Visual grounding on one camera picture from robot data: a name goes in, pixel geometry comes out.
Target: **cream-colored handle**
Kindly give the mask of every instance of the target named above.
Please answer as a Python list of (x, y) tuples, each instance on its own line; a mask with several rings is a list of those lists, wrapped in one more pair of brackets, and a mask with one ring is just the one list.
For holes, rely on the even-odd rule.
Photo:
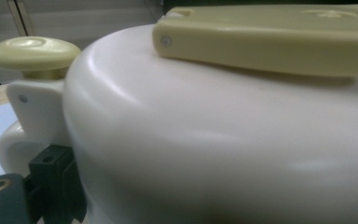
[(153, 31), (159, 55), (319, 77), (358, 76), (358, 5), (176, 7)]
[(0, 67), (21, 70), (24, 77), (59, 79), (79, 53), (77, 46), (63, 40), (18, 37), (0, 43)]

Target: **white plastic surface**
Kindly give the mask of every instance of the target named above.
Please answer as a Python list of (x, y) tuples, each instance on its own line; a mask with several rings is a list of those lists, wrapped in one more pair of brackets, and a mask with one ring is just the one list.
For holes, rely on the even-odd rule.
[(62, 80), (17, 80), (7, 98), (18, 118), (0, 137), (6, 173), (29, 174), (28, 162), (48, 145), (71, 146), (62, 113)]
[(164, 59), (152, 29), (65, 81), (90, 223), (358, 223), (358, 78)]

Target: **screw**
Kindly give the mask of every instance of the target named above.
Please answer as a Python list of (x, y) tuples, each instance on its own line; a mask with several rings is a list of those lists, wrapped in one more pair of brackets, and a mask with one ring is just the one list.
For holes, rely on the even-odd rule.
[(23, 103), (27, 103), (28, 102), (28, 98), (24, 95), (19, 95), (19, 100)]
[(159, 41), (164, 47), (169, 47), (172, 43), (171, 38), (167, 35), (164, 35)]

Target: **black plastic clip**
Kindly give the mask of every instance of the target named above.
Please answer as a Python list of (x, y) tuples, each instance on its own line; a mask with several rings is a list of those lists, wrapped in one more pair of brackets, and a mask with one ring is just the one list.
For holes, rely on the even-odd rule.
[(0, 223), (82, 222), (86, 199), (69, 147), (49, 146), (30, 163), (30, 174), (0, 175)]

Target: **cream-colored knob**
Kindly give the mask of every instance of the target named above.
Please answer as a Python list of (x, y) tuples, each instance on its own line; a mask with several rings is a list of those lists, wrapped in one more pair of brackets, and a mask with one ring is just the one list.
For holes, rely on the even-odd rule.
[(57, 79), (64, 77), (80, 49), (63, 40), (24, 36), (0, 43), (0, 67), (21, 70), (24, 77)]

